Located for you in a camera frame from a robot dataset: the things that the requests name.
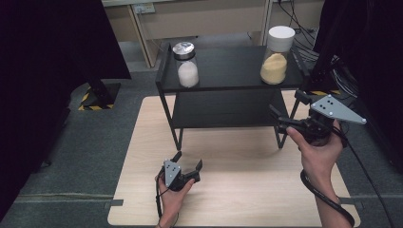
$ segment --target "jar lid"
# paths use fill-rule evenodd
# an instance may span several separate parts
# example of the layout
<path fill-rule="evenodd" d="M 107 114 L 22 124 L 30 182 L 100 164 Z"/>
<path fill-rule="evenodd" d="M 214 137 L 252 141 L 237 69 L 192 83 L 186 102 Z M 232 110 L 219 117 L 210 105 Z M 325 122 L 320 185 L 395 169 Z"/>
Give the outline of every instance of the jar lid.
<path fill-rule="evenodd" d="M 177 60 L 189 60 L 196 55 L 195 46 L 189 42 L 180 42 L 172 50 Z"/>

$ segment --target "wooden table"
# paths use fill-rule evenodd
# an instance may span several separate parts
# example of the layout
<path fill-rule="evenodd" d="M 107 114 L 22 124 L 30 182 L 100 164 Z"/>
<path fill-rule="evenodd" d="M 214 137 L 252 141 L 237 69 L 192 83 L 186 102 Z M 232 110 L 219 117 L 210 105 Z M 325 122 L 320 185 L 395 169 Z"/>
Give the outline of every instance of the wooden table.
<path fill-rule="evenodd" d="M 282 93 L 291 111 L 294 91 Z M 167 101 L 172 106 L 174 97 Z M 307 111 L 301 105 L 296 119 L 306 118 Z M 278 149 L 273 127 L 185 129 L 184 137 L 178 161 L 183 173 L 199 159 L 203 169 L 176 226 L 320 226 L 314 195 L 299 179 L 300 152 L 291 139 Z M 176 152 L 160 98 L 145 98 L 109 211 L 111 225 L 157 224 L 154 177 Z M 336 166 L 332 180 L 336 193 L 349 198 Z M 355 207 L 343 207 L 358 226 Z"/>

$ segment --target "black shelf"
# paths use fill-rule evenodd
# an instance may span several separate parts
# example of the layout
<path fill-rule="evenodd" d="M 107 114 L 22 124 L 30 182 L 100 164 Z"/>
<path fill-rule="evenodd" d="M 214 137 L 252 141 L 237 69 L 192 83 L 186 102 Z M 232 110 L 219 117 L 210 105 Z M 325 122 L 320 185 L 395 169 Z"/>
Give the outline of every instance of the black shelf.
<path fill-rule="evenodd" d="M 297 49 L 292 47 L 285 80 L 267 85 L 260 78 L 265 51 L 264 46 L 198 49 L 199 82 L 187 88 L 179 82 L 171 46 L 164 48 L 156 85 L 178 150 L 185 128 L 248 126 L 274 126 L 278 147 L 282 148 L 285 136 L 279 138 L 269 105 L 288 115 L 281 90 L 299 88 L 304 74 L 294 57 L 294 53 L 298 56 Z M 172 115 L 165 98 L 169 93 L 176 95 Z M 175 129 L 181 130 L 179 137 Z"/>
<path fill-rule="evenodd" d="M 178 93 L 174 128 L 273 126 L 269 104 L 287 113 L 279 89 Z"/>
<path fill-rule="evenodd" d="M 266 47 L 230 47 L 198 49 L 199 83 L 187 88 L 181 86 L 171 48 L 166 48 L 158 72 L 157 82 L 163 92 L 212 91 L 256 88 L 298 88 L 302 74 L 294 58 L 294 47 L 287 56 L 287 70 L 284 82 L 267 85 L 260 78 L 261 64 Z"/>

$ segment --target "white container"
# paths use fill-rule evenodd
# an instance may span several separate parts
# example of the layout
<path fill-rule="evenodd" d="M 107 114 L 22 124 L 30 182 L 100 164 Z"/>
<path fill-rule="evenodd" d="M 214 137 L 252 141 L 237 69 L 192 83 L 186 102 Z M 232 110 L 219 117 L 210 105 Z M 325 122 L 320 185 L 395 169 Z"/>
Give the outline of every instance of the white container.
<path fill-rule="evenodd" d="M 279 26 L 269 29 L 267 49 L 260 70 L 263 82 L 277 85 L 284 81 L 287 55 L 293 45 L 295 35 L 296 32 L 289 27 Z"/>
<path fill-rule="evenodd" d="M 195 46 L 181 42 L 172 48 L 178 70 L 179 82 L 184 87 L 195 86 L 199 82 Z"/>

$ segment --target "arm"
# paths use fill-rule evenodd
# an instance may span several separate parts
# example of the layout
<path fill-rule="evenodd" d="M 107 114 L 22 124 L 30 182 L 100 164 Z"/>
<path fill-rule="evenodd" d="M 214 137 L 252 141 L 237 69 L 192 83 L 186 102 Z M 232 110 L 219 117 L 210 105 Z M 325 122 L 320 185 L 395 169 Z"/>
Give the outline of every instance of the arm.
<path fill-rule="evenodd" d="M 156 228 L 170 227 L 182 208 L 184 197 L 192 188 L 194 179 L 190 180 L 179 192 L 168 190 L 163 184 L 162 178 L 158 179 L 161 198 L 163 199 L 163 216 L 160 218 Z"/>
<path fill-rule="evenodd" d="M 339 128 L 337 121 L 334 122 L 334 126 Z M 331 175 L 333 166 L 343 149 L 341 139 L 332 133 L 326 145 L 312 146 L 292 127 L 287 128 L 287 134 L 298 145 L 301 151 L 302 166 L 311 184 L 330 200 L 338 202 L 337 195 L 332 186 Z M 338 211 L 319 198 L 316 198 L 316 202 L 323 227 L 351 227 L 349 221 L 338 213 Z"/>

